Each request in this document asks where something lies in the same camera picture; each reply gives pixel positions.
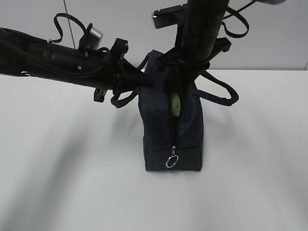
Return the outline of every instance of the navy blue bag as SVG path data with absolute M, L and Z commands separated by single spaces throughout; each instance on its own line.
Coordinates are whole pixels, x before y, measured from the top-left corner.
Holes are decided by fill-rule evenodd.
M 111 103 L 120 108 L 139 95 L 138 106 L 144 124 L 143 153 L 147 171 L 200 171 L 204 137 L 200 97 L 231 106 L 238 100 L 238 95 L 229 85 L 207 72 L 202 73 L 209 80 L 225 87 L 231 99 L 198 90 L 193 82 L 188 88 L 185 107 L 179 117 L 174 117 L 171 112 L 171 99 L 164 93 L 168 69 L 159 72 L 156 67 L 156 59 L 161 55 L 158 51 L 152 51 L 145 69 L 145 73 L 153 77 L 153 86 L 138 87 L 122 100 L 119 100 L 120 95 L 115 95 Z

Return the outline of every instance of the black cylinder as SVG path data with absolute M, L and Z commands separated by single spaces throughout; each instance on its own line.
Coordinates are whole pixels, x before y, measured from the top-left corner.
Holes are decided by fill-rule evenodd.
M 183 24 L 180 57 L 205 61 L 211 54 L 229 0 L 188 0 Z
M 89 53 L 85 57 L 85 54 L 79 50 L 56 44 L 50 45 L 48 43 L 32 43 L 28 46 L 27 52 L 53 67 L 71 73 L 85 73 L 102 66 L 102 52 L 99 52 L 99 55 Z M 100 75 L 87 78 L 69 77 L 50 72 L 30 60 L 26 60 L 26 70 L 33 77 L 52 79 L 93 88 L 104 88 L 110 84 L 107 76 L 103 75 L 103 71 Z

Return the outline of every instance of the black pole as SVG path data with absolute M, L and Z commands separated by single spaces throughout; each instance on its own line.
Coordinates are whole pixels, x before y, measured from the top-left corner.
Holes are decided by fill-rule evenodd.
M 211 54 L 229 0 L 188 0 L 180 37 L 180 58 L 205 61 Z

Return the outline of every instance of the white table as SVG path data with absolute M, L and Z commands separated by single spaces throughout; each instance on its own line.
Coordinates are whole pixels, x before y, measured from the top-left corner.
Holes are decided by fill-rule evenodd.
M 145 171 L 137 99 L 0 76 L 0 230 L 307 231 L 308 72 L 210 72 L 200 173 Z

